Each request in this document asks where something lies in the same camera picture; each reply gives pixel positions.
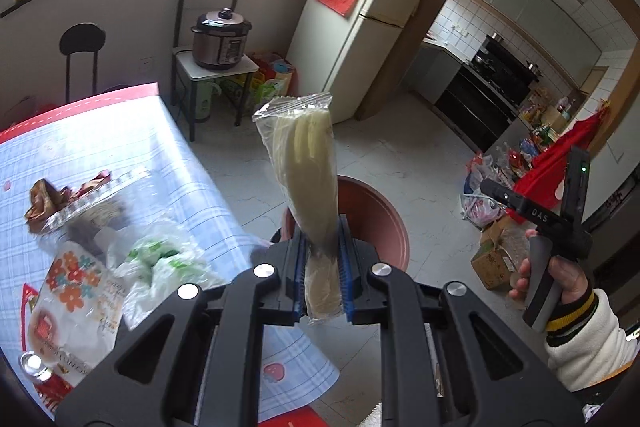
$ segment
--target red table edge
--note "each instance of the red table edge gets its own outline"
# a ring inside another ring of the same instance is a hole
[[[117,91],[105,92],[92,96],[91,98],[78,100],[77,102],[72,102],[68,105],[63,105],[62,107],[34,116],[29,120],[20,122],[0,132],[0,144],[33,129],[37,129],[38,127],[43,127],[49,123],[63,120],[76,114],[98,109],[99,107],[106,107],[115,103],[126,102],[127,100],[157,96],[158,94],[158,84],[143,84],[141,86],[125,87]]]
[[[261,422],[258,427],[329,427],[308,405]]]

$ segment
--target black handheld device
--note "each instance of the black handheld device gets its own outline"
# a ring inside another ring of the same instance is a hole
[[[480,184],[484,194],[538,226],[538,235],[529,240],[531,279],[523,315],[524,321],[536,331],[545,329],[562,293],[562,288],[547,270],[551,257],[561,255],[577,261],[585,259],[591,250],[591,235],[582,227],[589,169],[589,153],[572,147],[559,216],[497,182],[484,180]]]

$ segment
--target small white table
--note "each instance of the small white table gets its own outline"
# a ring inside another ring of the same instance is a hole
[[[180,108],[184,111],[184,115],[189,123],[189,140],[194,141],[196,137],[195,132],[195,110],[196,110],[196,98],[198,93],[198,82],[212,81],[217,80],[219,78],[224,78],[225,76],[236,76],[236,75],[244,75],[244,84],[242,85],[242,96],[238,104],[236,105],[236,126],[239,126],[242,121],[242,112],[244,110],[244,106],[246,104],[246,99],[249,96],[250,86],[251,86],[251,74],[258,71],[258,66],[246,55],[242,56],[242,59],[238,64],[236,64],[233,68],[229,70],[207,70],[206,68],[200,67],[196,64],[193,59],[193,54],[191,53],[190,48],[179,47],[173,49],[174,53],[174,61],[175,66],[172,68],[172,78],[171,78],[171,103],[175,105],[176,103],[180,103]],[[180,69],[182,74],[177,74],[177,68]],[[182,105],[182,99],[178,99],[176,84],[177,79],[180,78],[180,83],[187,91],[187,86],[182,81],[182,78],[187,80],[190,83],[189,86],[189,105],[187,108]]]

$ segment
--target striped cuff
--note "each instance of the striped cuff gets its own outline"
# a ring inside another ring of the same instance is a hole
[[[566,344],[589,322],[598,307],[598,296],[591,283],[582,297],[571,304],[558,304],[546,324],[546,343],[550,347]]]

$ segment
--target black oven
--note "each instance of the black oven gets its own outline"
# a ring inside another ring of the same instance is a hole
[[[470,66],[516,107],[529,96],[531,88],[538,83],[535,74],[489,35],[486,36]]]
[[[495,87],[462,66],[435,107],[482,152],[486,152],[517,118],[516,109]]]

